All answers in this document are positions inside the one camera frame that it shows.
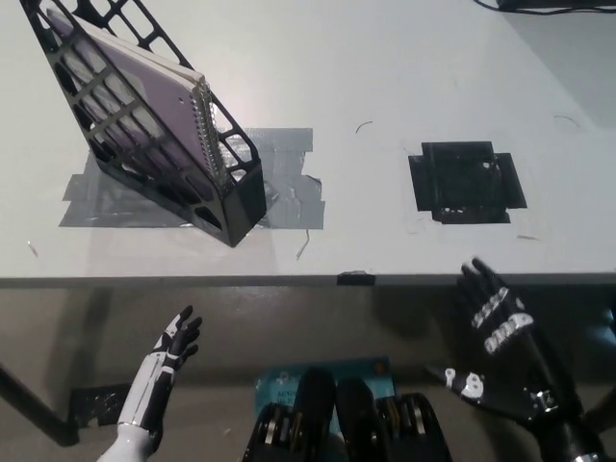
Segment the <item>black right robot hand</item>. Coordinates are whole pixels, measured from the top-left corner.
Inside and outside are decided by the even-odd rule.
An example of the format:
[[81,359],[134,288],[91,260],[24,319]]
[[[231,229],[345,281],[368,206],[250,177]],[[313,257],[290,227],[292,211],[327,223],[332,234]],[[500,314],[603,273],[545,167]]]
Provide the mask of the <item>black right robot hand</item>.
[[474,257],[456,280],[460,361],[427,372],[471,406],[527,431],[544,461],[604,461],[574,379],[519,293]]

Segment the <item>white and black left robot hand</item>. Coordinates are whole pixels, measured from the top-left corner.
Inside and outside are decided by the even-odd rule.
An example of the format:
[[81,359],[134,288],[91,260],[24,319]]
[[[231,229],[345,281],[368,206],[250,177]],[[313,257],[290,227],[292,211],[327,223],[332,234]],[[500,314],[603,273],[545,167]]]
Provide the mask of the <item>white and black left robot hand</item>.
[[198,352],[201,323],[201,317],[193,318],[193,307],[189,305],[167,325],[141,362],[118,424],[130,424],[149,434],[162,428],[177,375]]

